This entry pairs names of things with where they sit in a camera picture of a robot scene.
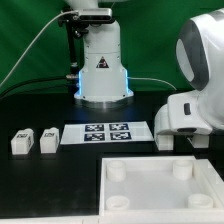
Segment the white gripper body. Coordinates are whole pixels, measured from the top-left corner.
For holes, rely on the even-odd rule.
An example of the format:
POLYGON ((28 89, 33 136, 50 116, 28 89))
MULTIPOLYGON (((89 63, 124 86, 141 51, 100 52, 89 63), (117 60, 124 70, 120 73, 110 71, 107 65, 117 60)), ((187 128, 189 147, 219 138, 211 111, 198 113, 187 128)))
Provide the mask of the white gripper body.
POLYGON ((170 95, 155 116, 155 135, 209 135, 218 130, 199 111, 199 92, 170 95))

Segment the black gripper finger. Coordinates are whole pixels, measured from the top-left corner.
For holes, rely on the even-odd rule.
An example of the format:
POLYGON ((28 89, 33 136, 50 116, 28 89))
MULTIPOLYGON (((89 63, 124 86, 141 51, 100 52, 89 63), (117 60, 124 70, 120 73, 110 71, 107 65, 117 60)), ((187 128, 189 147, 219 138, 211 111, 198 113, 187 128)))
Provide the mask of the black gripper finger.
POLYGON ((169 151, 173 149, 173 135, 156 135, 155 142, 159 151, 169 151))
POLYGON ((209 137, 206 135, 196 134, 190 138, 190 143, 194 148, 208 148, 209 147, 209 137))

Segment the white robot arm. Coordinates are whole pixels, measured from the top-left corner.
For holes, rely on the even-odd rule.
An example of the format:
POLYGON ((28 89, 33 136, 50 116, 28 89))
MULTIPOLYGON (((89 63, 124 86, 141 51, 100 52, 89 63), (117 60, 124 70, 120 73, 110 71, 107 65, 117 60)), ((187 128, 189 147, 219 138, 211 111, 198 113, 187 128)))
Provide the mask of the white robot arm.
MULTIPOLYGON (((130 99, 127 70, 120 59, 120 27, 112 10, 99 1, 65 0, 72 8, 69 35, 84 42, 84 66, 78 74, 78 103, 111 107, 130 99)), ((224 8, 189 19, 176 43, 176 58, 193 89, 168 97, 156 114, 154 140, 160 150, 173 148, 174 136, 190 135, 195 148, 209 145, 209 135, 224 131, 224 8)))

